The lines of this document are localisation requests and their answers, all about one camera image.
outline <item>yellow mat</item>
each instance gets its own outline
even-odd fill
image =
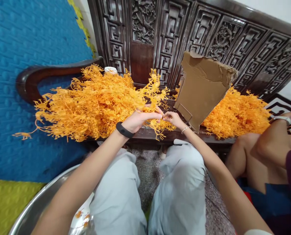
[[[0,235],[9,233],[17,217],[44,185],[0,180]]]

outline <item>white wall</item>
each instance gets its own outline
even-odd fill
[[[83,21],[82,21],[83,25],[88,29],[90,36],[91,36],[90,42],[94,45],[94,47],[97,51],[95,34],[94,34],[94,30],[93,30],[92,18],[91,18],[91,14],[90,14],[88,1],[87,0],[74,0],[74,3],[81,10],[81,13],[83,16]]]
[[[273,17],[291,23],[291,0],[236,0],[252,9],[262,11]],[[83,24],[91,34],[91,43],[96,47],[93,24],[87,0],[74,0],[75,4],[80,8],[84,17]],[[291,100],[291,81],[280,94]]]
[[[235,0],[252,9],[262,11],[278,19],[291,23],[291,0]],[[291,100],[291,81],[279,92]]]

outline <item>floor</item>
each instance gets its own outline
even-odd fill
[[[136,155],[141,184],[139,194],[143,211],[149,208],[155,189],[164,178],[159,170],[161,159],[158,157],[158,146],[144,147],[130,146],[132,153]],[[209,175],[206,175],[206,234],[236,234],[232,226],[222,198],[214,187]]]

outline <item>brown cardboard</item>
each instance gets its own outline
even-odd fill
[[[204,119],[224,98],[237,70],[194,52],[185,52],[181,65],[185,79],[174,108],[199,131]]]

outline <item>leg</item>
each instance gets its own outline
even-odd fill
[[[135,162],[135,155],[121,149],[97,186],[90,205],[97,235],[145,235]]]
[[[152,201],[148,234],[205,234],[205,166],[188,142],[175,140],[160,169],[166,177]]]
[[[237,138],[236,142],[231,147],[225,164],[235,179],[246,172],[246,149],[251,149],[259,136],[259,134],[252,133],[242,135]]]
[[[250,154],[259,136],[250,133],[238,137],[226,166],[235,179],[246,172],[249,186],[265,194],[265,183],[288,184],[288,180],[284,169]]]

